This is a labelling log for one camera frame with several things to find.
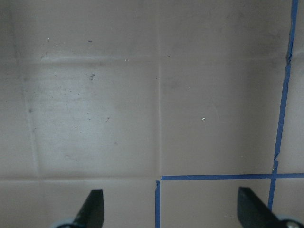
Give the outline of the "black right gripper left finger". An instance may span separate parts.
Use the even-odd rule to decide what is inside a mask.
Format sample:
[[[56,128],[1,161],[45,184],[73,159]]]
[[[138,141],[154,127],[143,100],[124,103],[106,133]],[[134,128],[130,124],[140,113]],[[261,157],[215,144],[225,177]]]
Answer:
[[[105,219],[104,194],[102,189],[91,190],[72,222],[57,225],[57,228],[102,228]]]

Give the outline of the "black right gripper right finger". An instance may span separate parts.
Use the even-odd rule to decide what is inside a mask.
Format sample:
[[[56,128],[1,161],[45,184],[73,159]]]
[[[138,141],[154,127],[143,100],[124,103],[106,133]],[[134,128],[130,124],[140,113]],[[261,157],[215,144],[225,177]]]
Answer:
[[[243,228],[302,228],[293,219],[279,219],[248,187],[239,187],[237,218]]]

